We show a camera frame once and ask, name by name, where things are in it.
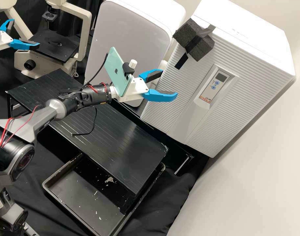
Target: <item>black platform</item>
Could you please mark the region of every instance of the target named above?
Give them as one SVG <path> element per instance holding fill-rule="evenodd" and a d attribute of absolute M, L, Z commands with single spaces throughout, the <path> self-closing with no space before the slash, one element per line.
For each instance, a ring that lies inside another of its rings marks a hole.
<path fill-rule="evenodd" d="M 33 51 L 63 63 L 73 57 L 79 47 L 76 36 L 64 37 L 49 29 L 37 32 L 30 40 L 40 43 L 39 48 Z"/>
<path fill-rule="evenodd" d="M 26 109 L 56 98 L 62 89 L 81 84 L 56 70 L 7 93 Z M 94 108 L 74 112 L 50 126 L 88 155 L 134 194 L 138 194 L 167 153 L 167 148 L 109 105 L 98 105 L 96 127 L 90 135 L 72 137 L 92 128 Z"/>

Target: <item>black tray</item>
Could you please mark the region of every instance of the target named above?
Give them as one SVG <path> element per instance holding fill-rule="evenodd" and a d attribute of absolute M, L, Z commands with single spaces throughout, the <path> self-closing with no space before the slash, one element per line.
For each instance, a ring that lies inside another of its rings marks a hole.
<path fill-rule="evenodd" d="M 127 190 L 119 183 L 110 181 L 107 173 L 98 166 L 96 171 L 88 171 L 89 165 L 92 165 L 91 159 L 80 154 L 47 178 L 42 186 L 97 236 L 117 235 L 165 169 L 165 165 L 160 163 L 141 194 L 134 199 L 129 212 L 123 214 L 120 208 L 125 206 L 125 202 L 120 201 L 120 197 L 125 199 Z M 116 191 L 113 195 L 119 198 L 110 200 L 105 195 L 105 189 L 108 189 L 107 195 Z"/>

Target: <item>ribbed white panel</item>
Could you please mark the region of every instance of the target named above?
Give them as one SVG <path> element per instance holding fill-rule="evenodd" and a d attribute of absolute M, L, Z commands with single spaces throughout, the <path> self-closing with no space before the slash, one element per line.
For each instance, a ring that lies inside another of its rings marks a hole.
<path fill-rule="evenodd" d="M 294 77 L 216 35 L 212 38 L 213 50 L 199 62 L 189 56 L 180 70 L 174 65 L 185 50 L 177 45 L 157 85 L 158 90 L 178 92 L 177 99 L 171 103 L 149 102 L 141 116 L 167 133 L 213 64 L 236 74 L 239 80 L 185 143 L 210 157 L 221 151 Z"/>

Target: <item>red wire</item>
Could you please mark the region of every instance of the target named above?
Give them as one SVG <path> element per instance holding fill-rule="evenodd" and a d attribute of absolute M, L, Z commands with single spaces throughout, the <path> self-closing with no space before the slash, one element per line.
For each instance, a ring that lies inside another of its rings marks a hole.
<path fill-rule="evenodd" d="M 13 118 L 11 117 L 11 118 L 9 118 L 9 119 L 7 120 L 7 122 L 6 122 L 6 125 L 5 125 L 5 128 L 4 128 L 2 137 L 1 137 L 1 139 L 0 139 L 0 147 L 2 146 L 4 137 L 5 137 L 5 133 L 6 133 L 6 129 L 7 129 L 7 127 L 8 127 L 8 124 L 9 124 L 9 122 L 10 122 L 12 119 L 13 119 Z"/>
<path fill-rule="evenodd" d="M 37 108 L 37 107 L 39 107 L 39 106 L 41 106 L 41 105 L 37 105 L 37 106 L 35 106 L 35 108 L 33 109 L 33 111 L 32 111 L 32 114 L 31 114 L 31 116 L 30 116 L 30 118 L 22 125 L 22 126 L 20 126 L 17 130 L 16 130 L 16 132 L 14 132 L 8 139 L 7 139 L 7 141 L 3 144 L 3 146 L 2 146 L 2 148 L 9 142 L 9 140 L 23 127 L 23 126 L 25 126 L 30 120 L 31 120 L 31 118 L 33 117 L 33 114 L 34 114 L 34 112 L 35 112 L 35 109 Z"/>
<path fill-rule="evenodd" d="M 103 85 L 104 85 L 104 87 L 105 87 L 105 92 L 107 92 L 107 87 L 106 87 L 106 84 L 105 84 L 104 82 L 101 82 L 101 84 L 103 84 Z"/>
<path fill-rule="evenodd" d="M 93 91 L 95 91 L 96 93 L 99 93 L 92 85 L 87 85 L 90 89 L 92 89 Z"/>

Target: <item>black ridged board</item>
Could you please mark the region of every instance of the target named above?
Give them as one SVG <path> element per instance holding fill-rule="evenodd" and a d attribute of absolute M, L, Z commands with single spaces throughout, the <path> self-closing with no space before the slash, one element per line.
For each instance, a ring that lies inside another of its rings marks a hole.
<path fill-rule="evenodd" d="M 7 93 L 32 111 L 36 105 L 57 98 L 60 90 L 81 86 L 59 69 Z M 166 155 L 167 148 L 110 105 L 96 108 L 96 126 L 90 135 L 72 137 L 71 133 L 91 130 L 95 116 L 92 107 L 74 112 L 61 121 L 52 121 L 50 126 L 126 188 L 138 194 Z"/>

